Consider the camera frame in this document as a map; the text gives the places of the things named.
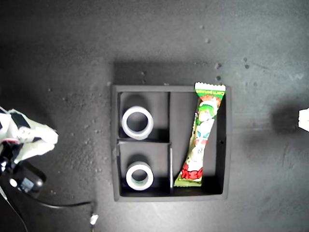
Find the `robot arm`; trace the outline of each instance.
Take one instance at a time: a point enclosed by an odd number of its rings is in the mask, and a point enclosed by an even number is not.
[[[54,149],[58,134],[49,126],[29,119],[16,110],[6,111],[0,107],[0,142],[15,142],[22,148],[14,163],[43,155]]]

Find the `cable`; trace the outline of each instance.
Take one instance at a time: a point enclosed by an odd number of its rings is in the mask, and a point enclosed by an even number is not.
[[[20,221],[23,223],[25,232],[29,232],[29,231],[28,231],[28,228],[27,228],[27,226],[26,226],[26,223],[25,223],[23,217],[21,216],[21,213],[17,212],[8,200],[7,200],[7,203],[8,203],[9,206],[13,209],[13,211],[16,213],[16,215],[19,217]]]
[[[95,206],[95,203],[93,201],[91,202],[80,202],[80,203],[75,203],[75,204],[63,204],[63,205],[56,205],[56,204],[49,204],[49,203],[45,203],[43,201],[40,201],[34,197],[32,197],[31,195],[27,194],[23,188],[19,188],[28,198],[30,198],[31,200],[37,202],[38,204],[48,207],[48,208],[52,208],[52,209],[65,209],[65,208],[74,208],[74,207],[78,207],[78,206],[83,206],[83,205],[91,205],[92,209]]]
[[[1,196],[4,198],[4,200],[9,204],[9,206],[11,207],[11,209],[13,209],[14,213],[18,216],[18,218],[19,218],[20,221],[22,222],[22,224],[23,224],[23,226],[24,226],[25,232],[28,232],[28,228],[27,228],[26,223],[25,223],[25,221],[24,221],[24,219],[23,219],[23,216],[21,215],[21,213],[20,213],[17,209],[15,209],[16,207],[14,207],[14,206],[12,205],[12,203],[9,202],[9,199],[7,198],[7,196],[6,196],[5,192],[3,191],[3,189],[1,188],[1,186],[0,186],[0,194],[1,194]]]

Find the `snack package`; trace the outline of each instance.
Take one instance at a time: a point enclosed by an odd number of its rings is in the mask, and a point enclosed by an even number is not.
[[[225,94],[225,86],[197,82],[195,83],[195,91],[199,96],[199,100],[193,122],[189,151],[183,168],[175,180],[175,187],[200,187],[202,185],[204,150]]]

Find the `dust speck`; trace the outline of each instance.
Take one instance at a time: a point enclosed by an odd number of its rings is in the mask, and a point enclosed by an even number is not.
[[[220,63],[216,63],[215,65],[214,65],[214,69],[219,69],[219,68],[221,68],[222,67],[222,64],[220,64]]]

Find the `white object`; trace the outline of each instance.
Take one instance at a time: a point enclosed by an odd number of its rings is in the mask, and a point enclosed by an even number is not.
[[[143,170],[146,172],[147,176],[144,180],[137,181],[133,178],[133,173],[136,170]],[[127,184],[134,190],[142,191],[147,188],[149,188],[154,181],[154,175],[153,172],[150,169],[150,166],[145,162],[134,162],[131,164],[128,168],[128,171],[126,172],[126,182]]]
[[[17,125],[12,117],[12,115],[16,114],[22,117],[28,126]],[[0,143],[9,141],[24,144],[14,160],[16,164],[22,160],[36,155],[43,155],[53,150],[58,142],[58,134],[55,130],[29,119],[26,115],[14,109],[6,111],[0,107],[0,124]]]
[[[129,116],[133,113],[142,113],[147,117],[147,126],[141,130],[141,131],[133,131],[129,128],[129,126],[127,125],[127,119],[129,118]],[[123,115],[122,117],[122,129],[124,130],[124,132],[127,134],[127,136],[136,139],[136,140],[143,140],[148,138],[149,134],[151,133],[151,131],[154,128],[154,119],[151,116],[151,114],[149,113],[148,110],[146,110],[143,107],[140,106],[133,106],[131,108],[129,108]]]
[[[309,108],[307,110],[299,111],[298,121],[298,127],[309,131]]]
[[[90,218],[90,224],[94,226],[96,224],[97,220],[98,220],[98,215],[93,214]]]
[[[12,187],[16,188],[17,187],[17,182],[14,179],[10,179],[10,185],[12,185]]]

